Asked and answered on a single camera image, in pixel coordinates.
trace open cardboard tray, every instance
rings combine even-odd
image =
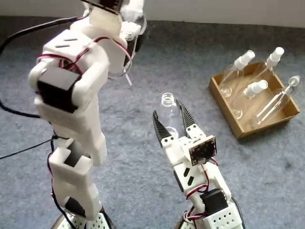
[[[235,91],[239,91],[241,88],[246,86],[243,82],[247,82],[249,80],[249,77],[252,77],[252,73],[256,70],[259,64],[262,63],[257,62],[245,67],[244,77],[237,79],[240,80],[240,83],[238,87],[235,89]],[[264,129],[267,129],[271,126],[277,125],[279,123],[289,121],[298,113],[300,113],[300,109],[298,108],[295,101],[291,98],[289,103],[284,107],[284,109],[281,112],[278,112],[277,114],[273,115],[272,118],[270,118],[263,126],[257,129],[253,129],[251,127],[250,119],[258,112],[258,107],[260,107],[262,103],[266,104],[268,101],[270,101],[273,98],[274,96],[274,94],[272,93],[273,90],[277,88],[284,88],[283,83],[273,71],[268,70],[266,73],[263,74],[262,79],[266,77],[268,77],[268,83],[269,83],[268,88],[262,91],[260,94],[258,94],[258,98],[255,98],[254,103],[251,104],[246,114],[240,120],[237,120],[235,118],[229,106],[229,104],[232,102],[232,97],[234,98],[234,95],[229,98],[225,98],[222,96],[220,89],[218,87],[219,82],[222,78],[222,73],[213,76],[210,80],[209,87],[212,91],[212,94],[216,102],[218,103],[218,106],[220,107],[221,111],[223,112],[223,115],[225,116],[236,138],[242,138],[251,135],[253,133],[262,131]]]

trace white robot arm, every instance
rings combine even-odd
[[[107,156],[98,91],[110,74],[122,70],[120,76],[127,74],[141,45],[137,44],[141,25],[122,22],[122,0],[84,2],[89,16],[46,43],[29,74],[37,94],[37,110],[58,138],[49,159],[53,194],[79,222],[94,221],[102,209],[97,187],[90,179],[93,166],[99,166]],[[139,17],[144,17],[143,13],[136,15]]]
[[[218,166],[209,162],[217,154],[215,136],[206,136],[185,106],[176,102],[182,112],[187,137],[176,139],[172,136],[156,112],[153,123],[177,183],[193,204],[183,215],[184,221],[179,228],[243,229],[239,211],[231,201],[231,192]]]

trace bottle cap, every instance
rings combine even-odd
[[[283,54],[284,54],[284,49],[282,47],[277,47],[267,59],[267,67],[271,68],[276,66],[281,60]]]
[[[242,70],[248,63],[255,57],[255,53],[252,50],[248,50],[244,55],[240,56],[235,62],[234,66],[238,70]]]
[[[300,82],[300,76],[295,75],[289,79],[288,84],[289,86],[296,87],[298,86],[299,82]]]
[[[266,80],[261,80],[259,82],[254,82],[254,83],[250,84],[247,87],[245,93],[247,96],[253,97],[267,88],[268,88],[268,82]]]

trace floor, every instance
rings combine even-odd
[[[0,17],[0,40],[50,18]],[[207,133],[216,135],[223,177],[241,205],[248,229],[303,228],[305,221],[305,114],[252,137],[236,140],[207,85],[246,50],[265,59],[284,47],[276,72],[283,82],[300,74],[294,99],[305,107],[305,30],[293,28],[150,21],[148,39],[125,79],[108,81],[99,93],[108,157],[92,178],[118,229],[171,229],[188,206],[160,149],[152,113],[172,92]],[[0,98],[36,112],[27,75],[42,45],[64,27],[12,43],[0,59]],[[0,156],[51,137],[43,120],[0,111]],[[49,144],[0,161],[0,228],[50,228],[59,216],[46,167]]]

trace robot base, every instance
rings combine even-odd
[[[105,213],[104,209],[100,211],[95,221],[86,221],[84,219],[76,218],[69,213],[67,213],[69,220],[77,229],[115,229],[111,219]],[[66,218],[61,215],[51,229],[72,229],[70,224],[67,222]]]

